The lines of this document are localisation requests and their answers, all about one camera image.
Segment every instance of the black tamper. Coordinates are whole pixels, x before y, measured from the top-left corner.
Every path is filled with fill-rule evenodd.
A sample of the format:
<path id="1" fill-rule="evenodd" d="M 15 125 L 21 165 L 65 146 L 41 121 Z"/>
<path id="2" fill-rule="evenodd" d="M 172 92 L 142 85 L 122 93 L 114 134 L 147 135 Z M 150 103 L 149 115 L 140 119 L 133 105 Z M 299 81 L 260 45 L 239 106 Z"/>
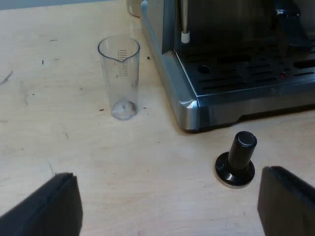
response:
<path id="1" fill-rule="evenodd" d="M 234 139 L 230 152 L 221 154 L 216 161 L 216 172 L 221 180 L 231 186 L 244 187 L 254 178 L 255 167 L 251 162 L 257 145 L 254 134 L 242 131 Z"/>

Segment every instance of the stainless steel espresso machine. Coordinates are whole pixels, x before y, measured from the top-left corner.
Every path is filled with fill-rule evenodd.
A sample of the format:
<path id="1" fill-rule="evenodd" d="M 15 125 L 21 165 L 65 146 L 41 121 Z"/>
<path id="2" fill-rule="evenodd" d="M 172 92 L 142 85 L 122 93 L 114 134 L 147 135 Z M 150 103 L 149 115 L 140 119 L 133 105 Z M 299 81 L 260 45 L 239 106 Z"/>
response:
<path id="1" fill-rule="evenodd" d="M 145 0 L 141 11 L 183 129 L 315 104 L 314 0 Z"/>

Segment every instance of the measuring cup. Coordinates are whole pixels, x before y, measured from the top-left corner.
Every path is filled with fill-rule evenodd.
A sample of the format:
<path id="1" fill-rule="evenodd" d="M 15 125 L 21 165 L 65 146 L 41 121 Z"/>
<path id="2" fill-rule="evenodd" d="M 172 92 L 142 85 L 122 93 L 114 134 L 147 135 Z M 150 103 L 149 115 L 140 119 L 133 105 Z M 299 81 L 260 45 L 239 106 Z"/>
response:
<path id="1" fill-rule="evenodd" d="M 98 45 L 112 116 L 128 120 L 138 110 L 140 45 L 133 38 L 111 36 Z"/>

